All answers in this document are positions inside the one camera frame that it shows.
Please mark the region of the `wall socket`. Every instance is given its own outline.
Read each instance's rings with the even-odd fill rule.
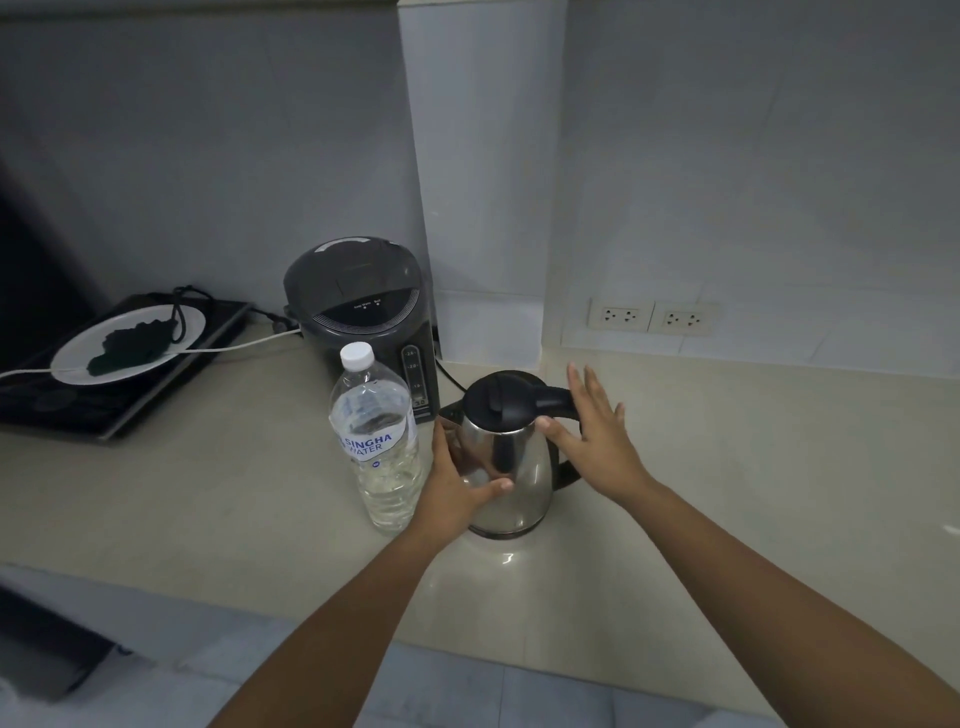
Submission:
[[[643,332],[650,325],[650,316],[653,312],[654,302],[652,301],[629,305],[591,299],[587,327],[608,331]]]
[[[662,303],[657,301],[648,333],[709,336],[720,313],[716,303]]]

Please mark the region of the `clear plastic bottle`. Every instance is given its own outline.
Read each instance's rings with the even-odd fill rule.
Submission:
[[[340,351],[344,373],[330,394],[330,424],[349,455],[373,524],[396,533],[413,516],[423,468],[410,390],[375,361],[366,342]]]

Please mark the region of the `plate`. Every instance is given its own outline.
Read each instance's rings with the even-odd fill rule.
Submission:
[[[137,324],[149,324],[151,321],[165,321],[173,315],[171,305],[152,305],[147,308],[137,308],[135,311],[121,313],[112,319],[101,321],[96,326],[81,331],[70,341],[60,347],[50,368],[55,370],[51,375],[64,384],[87,386],[90,384],[107,384],[112,381],[128,379],[131,376],[141,375],[151,369],[170,361],[174,356],[193,346],[200,338],[206,326],[206,317],[200,310],[190,305],[180,305],[183,318],[186,320],[186,336],[178,344],[171,344],[166,353],[157,361],[141,364],[138,367],[118,369],[105,375],[93,376],[86,370],[86,365],[104,353],[104,340],[119,328],[133,328]],[[180,335],[180,319],[174,327],[174,336]]]

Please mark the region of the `person's left hand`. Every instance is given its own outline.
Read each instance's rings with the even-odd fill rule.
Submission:
[[[478,508],[513,487],[509,478],[499,478],[479,488],[469,487],[450,459],[444,428],[438,420],[433,424],[433,468],[407,529],[419,533],[437,550],[443,549],[467,530]]]

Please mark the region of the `white bottle cap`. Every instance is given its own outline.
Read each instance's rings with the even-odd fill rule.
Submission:
[[[363,372],[373,364],[373,348],[366,341],[354,341],[340,349],[340,361],[348,372]]]

